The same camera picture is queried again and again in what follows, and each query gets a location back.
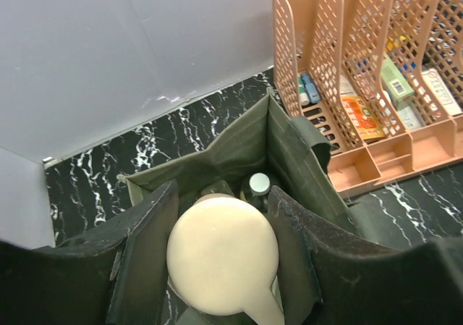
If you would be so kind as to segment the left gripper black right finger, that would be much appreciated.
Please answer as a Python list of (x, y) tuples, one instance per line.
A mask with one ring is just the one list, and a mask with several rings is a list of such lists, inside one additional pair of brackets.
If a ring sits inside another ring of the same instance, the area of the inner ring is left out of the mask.
[(462, 240), (404, 251), (308, 211), (282, 189), (268, 198), (286, 324), (460, 324)]

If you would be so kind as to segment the brown pump bottle white top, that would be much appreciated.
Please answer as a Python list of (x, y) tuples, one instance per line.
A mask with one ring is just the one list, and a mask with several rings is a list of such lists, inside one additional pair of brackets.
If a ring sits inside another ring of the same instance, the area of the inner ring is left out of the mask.
[(228, 196), (195, 203), (169, 235), (166, 265), (171, 287), (202, 313), (284, 323), (271, 290), (279, 267), (276, 235), (249, 203)]

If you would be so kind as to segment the left gripper black left finger pad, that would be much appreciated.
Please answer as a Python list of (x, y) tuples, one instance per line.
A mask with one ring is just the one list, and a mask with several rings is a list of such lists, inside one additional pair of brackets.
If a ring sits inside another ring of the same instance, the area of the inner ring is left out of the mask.
[(159, 324), (166, 246), (179, 208), (168, 181), (146, 199), (52, 248), (1, 243), (3, 324)]

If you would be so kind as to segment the olive green canvas bag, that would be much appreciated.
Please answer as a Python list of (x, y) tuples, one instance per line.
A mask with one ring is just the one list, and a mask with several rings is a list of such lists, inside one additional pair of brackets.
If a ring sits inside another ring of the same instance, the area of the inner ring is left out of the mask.
[[(169, 180), (176, 180), (181, 199), (191, 200), (204, 187), (224, 180), (237, 191), (246, 176), (268, 171), (280, 188), (308, 211), (349, 231), (356, 229), (346, 203), (328, 178), (331, 144), (306, 117), (289, 117), (273, 90), (232, 122), (204, 150), (126, 176), (132, 204)], [(294, 216), (276, 221), (281, 269), (279, 290), (286, 324), (307, 324), (321, 295), (305, 230)]]

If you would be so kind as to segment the small clear bottle white cap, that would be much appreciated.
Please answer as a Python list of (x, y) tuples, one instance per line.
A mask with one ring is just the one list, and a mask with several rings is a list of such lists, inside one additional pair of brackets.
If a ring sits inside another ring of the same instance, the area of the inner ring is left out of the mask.
[(268, 211), (268, 194), (271, 180), (268, 175), (258, 172), (246, 177), (239, 192), (239, 198), (262, 213)]

